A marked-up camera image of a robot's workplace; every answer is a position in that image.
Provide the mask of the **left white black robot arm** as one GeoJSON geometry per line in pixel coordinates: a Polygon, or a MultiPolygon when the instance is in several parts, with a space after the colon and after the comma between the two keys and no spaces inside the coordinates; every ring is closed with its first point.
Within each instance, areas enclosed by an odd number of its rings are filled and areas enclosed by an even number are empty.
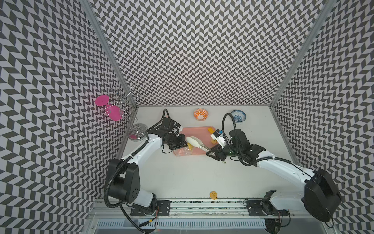
{"type": "Polygon", "coordinates": [[[145,140],[138,148],[122,159],[110,161],[104,186],[104,202],[108,208],[131,203],[151,213],[156,210],[156,195],[141,189],[140,166],[165,145],[171,151],[187,147],[182,130],[164,109],[162,118],[145,131],[145,140]]]}

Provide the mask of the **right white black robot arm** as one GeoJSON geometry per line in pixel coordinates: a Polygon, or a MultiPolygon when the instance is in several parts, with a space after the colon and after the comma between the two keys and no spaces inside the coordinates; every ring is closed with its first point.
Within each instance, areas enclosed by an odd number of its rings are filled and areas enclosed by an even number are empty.
{"type": "Polygon", "coordinates": [[[236,157],[246,167],[254,166],[270,171],[297,187],[297,192],[290,193],[268,191],[262,200],[265,214],[269,215],[274,209],[307,211],[319,221],[333,221],[333,214],[343,198],[329,172],[321,168],[303,168],[275,156],[260,145],[251,144],[235,124],[229,134],[217,129],[212,132],[211,138],[218,144],[206,153],[208,157],[217,161],[236,157]]]}

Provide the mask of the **clear resealable bag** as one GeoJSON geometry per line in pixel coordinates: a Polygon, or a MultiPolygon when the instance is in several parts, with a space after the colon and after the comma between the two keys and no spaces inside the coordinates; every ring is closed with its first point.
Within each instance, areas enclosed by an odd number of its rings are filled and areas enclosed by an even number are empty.
{"type": "Polygon", "coordinates": [[[174,155],[177,157],[182,157],[182,156],[190,156],[193,153],[193,150],[189,150],[188,146],[184,148],[180,148],[177,150],[173,151],[174,155]]]}

